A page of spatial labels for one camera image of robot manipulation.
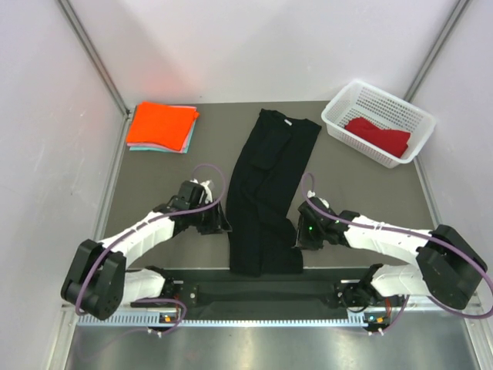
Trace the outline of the black t shirt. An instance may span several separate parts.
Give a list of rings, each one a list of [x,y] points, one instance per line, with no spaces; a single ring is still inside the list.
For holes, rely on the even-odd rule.
[[[299,274],[303,255],[287,213],[320,125],[276,110],[259,113],[230,178],[226,218],[230,271],[251,277]]]

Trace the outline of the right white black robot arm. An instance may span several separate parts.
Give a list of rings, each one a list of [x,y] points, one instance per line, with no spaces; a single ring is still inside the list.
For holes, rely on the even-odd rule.
[[[357,212],[336,214],[309,193],[298,207],[297,246],[321,249],[324,243],[372,251],[401,261],[373,264],[354,285],[364,303],[379,304],[396,295],[427,296],[446,308],[464,310],[488,267],[453,228],[411,230],[377,222]]]

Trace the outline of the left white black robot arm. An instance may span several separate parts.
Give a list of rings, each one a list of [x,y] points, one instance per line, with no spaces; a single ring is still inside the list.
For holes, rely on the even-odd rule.
[[[129,267],[158,244],[190,228],[201,235],[231,230],[209,180],[183,182],[177,195],[117,235],[84,240],[62,283],[62,299],[73,304],[78,314],[99,320],[110,318],[122,305],[169,304],[175,288],[163,269],[130,271]]]

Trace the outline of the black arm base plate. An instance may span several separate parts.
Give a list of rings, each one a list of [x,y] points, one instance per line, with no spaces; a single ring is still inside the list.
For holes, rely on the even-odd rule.
[[[336,289],[359,281],[365,267],[308,268],[300,274],[248,277],[221,269],[170,269],[169,298],[188,307],[190,319],[342,318]]]

